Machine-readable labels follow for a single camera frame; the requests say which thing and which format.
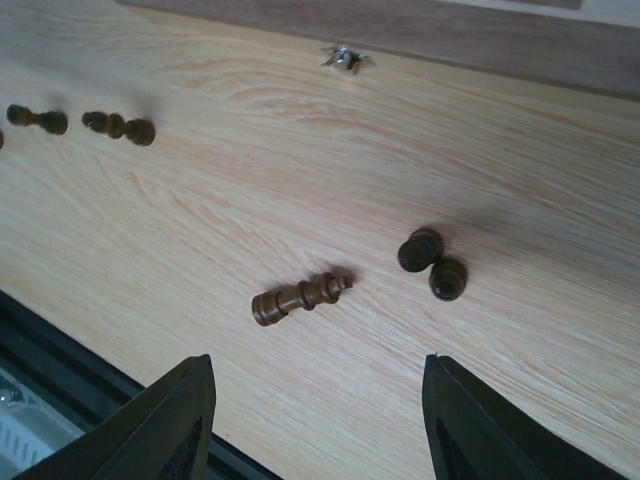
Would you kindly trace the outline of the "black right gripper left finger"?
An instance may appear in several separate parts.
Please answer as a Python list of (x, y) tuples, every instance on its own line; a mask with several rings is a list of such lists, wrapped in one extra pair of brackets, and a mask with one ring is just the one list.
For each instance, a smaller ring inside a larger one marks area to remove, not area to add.
[(192, 356), (19, 479), (205, 479), (216, 387)]

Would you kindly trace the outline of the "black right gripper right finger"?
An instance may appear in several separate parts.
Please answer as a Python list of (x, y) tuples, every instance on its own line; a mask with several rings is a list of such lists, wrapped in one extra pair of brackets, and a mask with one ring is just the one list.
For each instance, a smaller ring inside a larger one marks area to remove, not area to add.
[(438, 479), (621, 479), (449, 356), (426, 357), (422, 404)]

